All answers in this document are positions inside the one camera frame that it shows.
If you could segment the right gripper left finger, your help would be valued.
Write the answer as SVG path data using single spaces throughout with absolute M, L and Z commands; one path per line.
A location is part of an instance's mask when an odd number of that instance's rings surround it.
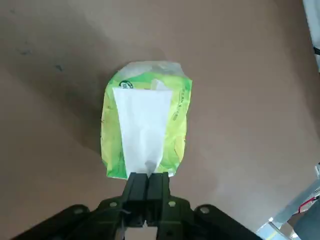
M 127 228 L 143 226 L 142 205 L 148 176 L 132 172 L 120 196 L 100 202 L 95 210 L 75 204 L 30 229 L 15 240 L 123 240 Z

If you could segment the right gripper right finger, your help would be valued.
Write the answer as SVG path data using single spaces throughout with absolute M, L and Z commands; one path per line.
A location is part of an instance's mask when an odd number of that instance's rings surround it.
M 258 236 L 211 204 L 192 209 L 170 193 L 168 173 L 153 173 L 147 189 L 147 226 L 157 240 L 256 240 Z

